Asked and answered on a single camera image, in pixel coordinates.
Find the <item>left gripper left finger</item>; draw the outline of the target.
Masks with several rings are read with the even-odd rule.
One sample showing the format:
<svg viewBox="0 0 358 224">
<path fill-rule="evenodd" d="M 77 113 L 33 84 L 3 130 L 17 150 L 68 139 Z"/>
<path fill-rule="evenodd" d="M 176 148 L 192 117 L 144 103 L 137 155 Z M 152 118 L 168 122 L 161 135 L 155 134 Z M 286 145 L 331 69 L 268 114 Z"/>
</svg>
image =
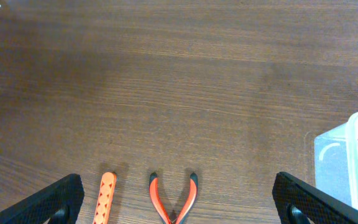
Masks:
<svg viewBox="0 0 358 224">
<path fill-rule="evenodd" d="M 75 223 L 85 192 L 81 177 L 69 174 L 0 212 L 0 224 Z"/>
</svg>

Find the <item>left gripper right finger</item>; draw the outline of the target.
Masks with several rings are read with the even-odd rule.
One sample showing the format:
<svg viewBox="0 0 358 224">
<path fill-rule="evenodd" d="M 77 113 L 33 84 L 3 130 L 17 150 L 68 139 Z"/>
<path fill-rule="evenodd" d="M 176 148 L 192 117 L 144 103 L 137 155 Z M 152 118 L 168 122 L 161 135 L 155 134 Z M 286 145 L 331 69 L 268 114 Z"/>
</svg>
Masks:
<svg viewBox="0 0 358 224">
<path fill-rule="evenodd" d="M 276 174 L 272 195 L 282 223 L 358 224 L 358 210 L 287 172 Z"/>
</svg>

